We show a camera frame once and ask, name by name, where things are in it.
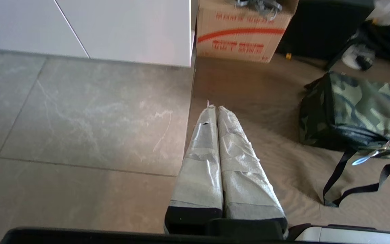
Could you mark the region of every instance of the brown carpet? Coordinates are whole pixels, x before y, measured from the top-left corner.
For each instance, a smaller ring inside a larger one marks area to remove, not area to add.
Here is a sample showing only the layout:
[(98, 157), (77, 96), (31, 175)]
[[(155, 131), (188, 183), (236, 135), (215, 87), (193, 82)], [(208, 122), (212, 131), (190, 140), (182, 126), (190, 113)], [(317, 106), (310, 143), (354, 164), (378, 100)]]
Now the brown carpet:
[[(342, 153), (300, 145), (297, 123), (303, 85), (321, 77), (321, 69), (279, 55), (269, 64), (197, 58), (195, 68), (188, 138), (207, 100), (233, 111), (274, 186), (290, 226), (346, 224), (390, 230), (390, 177), (378, 193), (351, 195), (339, 208), (321, 204), (322, 189)], [(342, 62), (334, 70), (390, 82), (390, 63), (383, 60), (376, 60), (367, 72), (351, 70)], [(390, 160), (372, 159), (356, 167), (349, 164), (328, 196), (378, 182), (382, 167), (388, 163)]]

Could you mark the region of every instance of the zipper pull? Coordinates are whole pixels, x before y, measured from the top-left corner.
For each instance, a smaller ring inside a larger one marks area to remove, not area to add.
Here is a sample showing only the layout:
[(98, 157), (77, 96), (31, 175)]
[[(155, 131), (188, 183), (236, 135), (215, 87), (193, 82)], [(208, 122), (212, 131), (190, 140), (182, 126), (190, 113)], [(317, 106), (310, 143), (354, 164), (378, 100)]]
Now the zipper pull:
[(351, 165), (356, 166), (356, 165), (362, 164), (362, 163), (366, 162), (368, 159), (370, 159), (372, 157), (375, 157), (375, 156), (377, 156), (377, 155), (379, 155), (381, 153), (384, 153), (389, 148), (390, 148), (390, 140), (387, 141), (386, 144), (382, 148), (379, 148), (377, 150), (372, 151), (367, 156), (364, 156), (362, 158), (356, 159)]

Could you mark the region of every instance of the white cabinet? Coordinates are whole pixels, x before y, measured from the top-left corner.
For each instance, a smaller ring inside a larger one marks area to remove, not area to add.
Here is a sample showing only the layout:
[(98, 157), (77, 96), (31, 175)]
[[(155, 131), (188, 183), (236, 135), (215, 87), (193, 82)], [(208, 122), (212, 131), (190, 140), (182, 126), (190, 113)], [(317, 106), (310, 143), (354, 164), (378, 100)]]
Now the white cabinet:
[(0, 49), (88, 57), (53, 0), (0, 0)]
[(190, 0), (57, 0), (90, 58), (190, 66)]
[(197, 0), (0, 0), (0, 49), (190, 66)]

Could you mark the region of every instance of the tile grout line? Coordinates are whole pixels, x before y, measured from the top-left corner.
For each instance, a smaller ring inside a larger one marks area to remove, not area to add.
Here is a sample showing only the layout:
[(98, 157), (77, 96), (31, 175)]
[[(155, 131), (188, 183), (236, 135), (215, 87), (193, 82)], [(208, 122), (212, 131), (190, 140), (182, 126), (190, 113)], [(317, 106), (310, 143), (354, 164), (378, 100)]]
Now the tile grout line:
[(30, 159), (13, 159), (13, 158), (7, 158), (7, 157), (0, 157), (0, 159), (16, 160), (16, 161), (21, 161), (21, 162), (30, 162), (30, 163), (39, 163), (39, 164), (48, 164), (48, 165), (59, 165), (59, 166), (67, 166), (67, 167), (75, 167), (75, 168), (89, 168), (89, 169), (106, 170), (106, 171), (114, 171), (114, 172), (133, 173), (133, 174), (148, 175), (148, 176), (163, 176), (163, 177), (171, 177), (171, 178), (177, 177), (177, 176), (172, 176), (172, 175), (137, 172), (137, 171), (123, 170), (123, 169), (102, 168), (102, 167), (94, 167), (94, 166), (86, 166), (86, 165), (69, 165), (69, 164), (63, 164), (63, 163), (54, 163), (54, 162), (46, 162), (46, 161), (38, 161), (38, 160), (30, 160)]
[(34, 86), (36, 86), (37, 80), (39, 80), (39, 76), (42, 74), (43, 68), (45, 67), (45, 65), (46, 65), (47, 62), (48, 62), (48, 57), (45, 58), (45, 61), (43, 62), (43, 65), (42, 65), (42, 67), (40, 68), (39, 73), (37, 74), (37, 77), (36, 77), (36, 80), (34, 81), (34, 84), (31, 86), (31, 89), (29, 90), (28, 94), (26, 95), (25, 101), (23, 101), (22, 107), (20, 107), (19, 113), (17, 113), (17, 116), (16, 116), (16, 118), (14, 119), (14, 121), (13, 121), (11, 127), (10, 127), (10, 130), (8, 131), (7, 136), (6, 136), (6, 138), (5, 138), (4, 142), (3, 142), (3, 144), (1, 145), (0, 154), (1, 154), (2, 150), (3, 150), (3, 148), (4, 148), (4, 145), (6, 144), (6, 142), (7, 142), (7, 140), (8, 140), (8, 138), (9, 138), (9, 136), (10, 136), (12, 130), (13, 130), (14, 125), (16, 124), (17, 119), (18, 119), (19, 116), (20, 116), (20, 113), (21, 113), (22, 110), (23, 110), (23, 107), (25, 107), (25, 104), (26, 104), (26, 102), (27, 102), (27, 100), (28, 100), (28, 97), (30, 96), (31, 92), (33, 91)]

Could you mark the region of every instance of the red stripe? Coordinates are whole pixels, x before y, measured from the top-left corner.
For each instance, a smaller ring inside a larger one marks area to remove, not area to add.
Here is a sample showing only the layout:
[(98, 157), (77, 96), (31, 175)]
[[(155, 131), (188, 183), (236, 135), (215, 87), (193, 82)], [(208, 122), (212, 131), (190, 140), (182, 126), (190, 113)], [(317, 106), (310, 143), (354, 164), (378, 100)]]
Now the red stripe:
[(200, 36), (197, 39), (197, 42), (203, 42), (215, 37), (232, 35), (232, 34), (284, 34), (285, 29), (273, 29), (273, 28), (245, 28), (245, 29), (226, 29), (224, 31), (217, 31), (209, 34), (205, 34), (204, 36)]
[(239, 46), (264, 47), (264, 44), (255, 44), (255, 43), (239, 43)]
[(214, 40), (213, 43), (215, 43), (215, 44), (237, 45), (237, 42), (220, 41), (220, 40)]

